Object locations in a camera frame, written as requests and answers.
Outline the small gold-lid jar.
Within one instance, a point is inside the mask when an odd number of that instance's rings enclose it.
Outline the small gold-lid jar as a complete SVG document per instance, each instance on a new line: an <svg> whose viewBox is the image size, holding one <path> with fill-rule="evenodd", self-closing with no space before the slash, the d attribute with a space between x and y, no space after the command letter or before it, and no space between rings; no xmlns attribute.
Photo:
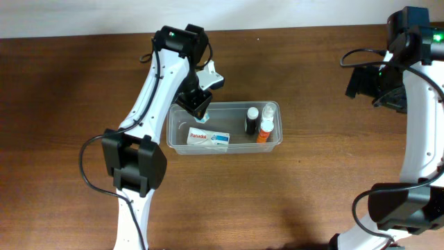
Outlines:
<svg viewBox="0 0 444 250"><path fill-rule="evenodd" d="M205 114L199 119L197 117L194 118L196 120L197 123L199 124L204 124L205 122L207 122L210 119L210 116L208 114L208 111L205 111Z"/></svg>

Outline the white Panadol box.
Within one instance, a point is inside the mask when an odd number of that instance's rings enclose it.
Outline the white Panadol box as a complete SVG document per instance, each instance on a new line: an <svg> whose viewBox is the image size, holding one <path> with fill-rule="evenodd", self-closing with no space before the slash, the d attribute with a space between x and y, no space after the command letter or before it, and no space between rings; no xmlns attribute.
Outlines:
<svg viewBox="0 0 444 250"><path fill-rule="evenodd" d="M212 145L228 145L230 142L230 134L207 131L200 128L190 127L187 144L188 145L199 145L199 146L212 146Z"/></svg>

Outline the dark bottle white cap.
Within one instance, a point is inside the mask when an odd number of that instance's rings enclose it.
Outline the dark bottle white cap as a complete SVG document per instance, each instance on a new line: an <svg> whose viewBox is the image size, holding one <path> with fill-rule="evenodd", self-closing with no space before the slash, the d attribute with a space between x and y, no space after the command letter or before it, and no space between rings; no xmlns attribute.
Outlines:
<svg viewBox="0 0 444 250"><path fill-rule="evenodd" d="M246 113L245 119L245 132L248 135L253 135L255 133L255 129L257 128L257 118L259 116L259 111L256 107L250 107Z"/></svg>

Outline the white spray bottle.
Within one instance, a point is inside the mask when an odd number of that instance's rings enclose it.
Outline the white spray bottle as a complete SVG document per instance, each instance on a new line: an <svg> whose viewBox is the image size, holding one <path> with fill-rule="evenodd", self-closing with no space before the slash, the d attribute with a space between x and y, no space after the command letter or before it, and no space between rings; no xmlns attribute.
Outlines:
<svg viewBox="0 0 444 250"><path fill-rule="evenodd" d="M261 122L263 121L274 121L274 115L277 111L277 105L275 103L269 102L262 109Z"/></svg>

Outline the orange tube white cap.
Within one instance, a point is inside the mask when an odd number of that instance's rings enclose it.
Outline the orange tube white cap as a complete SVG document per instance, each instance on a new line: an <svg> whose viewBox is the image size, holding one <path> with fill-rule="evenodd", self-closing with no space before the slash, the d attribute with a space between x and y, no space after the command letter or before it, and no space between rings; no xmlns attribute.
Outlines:
<svg viewBox="0 0 444 250"><path fill-rule="evenodd" d="M259 127L257 143L266 143L273 129L274 129L274 123L272 121L269 120L262 121Z"/></svg>

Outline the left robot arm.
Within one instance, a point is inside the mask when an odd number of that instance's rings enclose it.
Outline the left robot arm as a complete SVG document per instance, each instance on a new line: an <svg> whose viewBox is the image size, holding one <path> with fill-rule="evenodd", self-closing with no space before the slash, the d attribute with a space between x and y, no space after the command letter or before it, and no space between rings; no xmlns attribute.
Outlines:
<svg viewBox="0 0 444 250"><path fill-rule="evenodd" d="M101 140L107 173L119 199L115 249L147 249L148 216L153 193L167 168L160 136L172 104L202 119L213 91L224 78L212 60L201 62L211 48L204 29L163 26L153 39L151 68L128 116Z"/></svg>

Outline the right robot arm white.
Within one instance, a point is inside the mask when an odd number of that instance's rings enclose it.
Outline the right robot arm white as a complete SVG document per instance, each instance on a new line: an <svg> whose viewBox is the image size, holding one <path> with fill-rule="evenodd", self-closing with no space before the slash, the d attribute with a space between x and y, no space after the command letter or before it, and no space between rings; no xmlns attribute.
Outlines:
<svg viewBox="0 0 444 250"><path fill-rule="evenodd" d="M334 235L330 249L396 249L398 240L443 226L443 29L413 6L393 13L387 29L381 60L354 64L345 93L407 116L400 180L363 192L367 215Z"/></svg>

